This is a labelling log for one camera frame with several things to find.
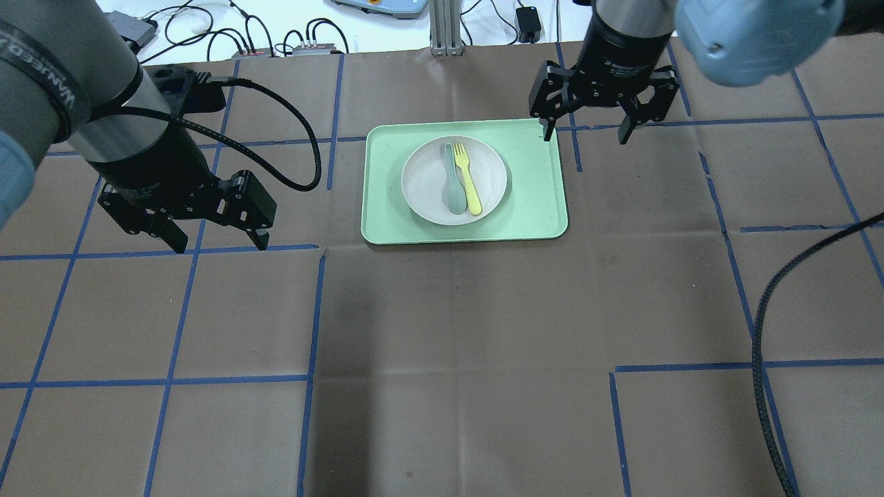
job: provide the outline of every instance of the white plate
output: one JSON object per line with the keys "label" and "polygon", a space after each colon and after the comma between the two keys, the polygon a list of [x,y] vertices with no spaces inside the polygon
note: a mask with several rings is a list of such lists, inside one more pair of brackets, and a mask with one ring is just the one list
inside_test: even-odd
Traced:
{"label": "white plate", "polygon": [[[478,216],[473,216],[469,210],[462,214],[448,210],[445,144],[456,142],[463,143],[469,155],[469,173],[482,203],[482,212]],[[460,170],[458,178],[462,179]],[[498,206],[506,191],[507,167],[503,159],[485,143],[468,136],[443,136],[428,141],[412,152],[402,169],[402,194],[408,207],[437,225],[466,225],[484,218]]]}

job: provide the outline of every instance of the black power adapter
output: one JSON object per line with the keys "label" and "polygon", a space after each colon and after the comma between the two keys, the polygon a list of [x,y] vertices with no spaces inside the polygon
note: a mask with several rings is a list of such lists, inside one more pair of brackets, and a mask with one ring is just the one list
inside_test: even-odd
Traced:
{"label": "black power adapter", "polygon": [[540,16],[537,7],[519,7],[515,10],[515,23],[519,26],[519,43],[534,43],[540,39]]}

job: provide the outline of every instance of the metal post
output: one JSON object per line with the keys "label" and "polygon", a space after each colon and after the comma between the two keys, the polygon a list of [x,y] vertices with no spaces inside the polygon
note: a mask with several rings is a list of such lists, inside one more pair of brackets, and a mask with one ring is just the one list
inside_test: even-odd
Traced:
{"label": "metal post", "polygon": [[430,53],[463,55],[460,0],[430,0]]}

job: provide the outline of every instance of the yellow fork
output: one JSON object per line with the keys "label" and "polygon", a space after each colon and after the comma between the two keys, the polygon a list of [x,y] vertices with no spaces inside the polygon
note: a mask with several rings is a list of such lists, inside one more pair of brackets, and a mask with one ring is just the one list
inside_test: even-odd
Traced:
{"label": "yellow fork", "polygon": [[479,194],[476,191],[476,185],[473,184],[473,177],[469,175],[469,156],[463,143],[454,144],[454,165],[461,170],[463,175],[463,189],[467,192],[469,213],[478,216],[482,213],[482,203],[479,202]]}

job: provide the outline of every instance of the rectangular tray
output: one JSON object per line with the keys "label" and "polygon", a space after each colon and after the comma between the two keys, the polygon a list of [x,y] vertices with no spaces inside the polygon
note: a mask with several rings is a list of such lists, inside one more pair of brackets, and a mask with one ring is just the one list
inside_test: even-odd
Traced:
{"label": "rectangular tray", "polygon": [[[488,216],[462,226],[440,226],[415,214],[402,194],[408,157],[427,141],[463,135],[484,141],[503,158],[509,186]],[[556,134],[543,141],[536,119],[504,119],[378,126],[366,141],[362,237],[369,243],[541,240],[568,228]]]}

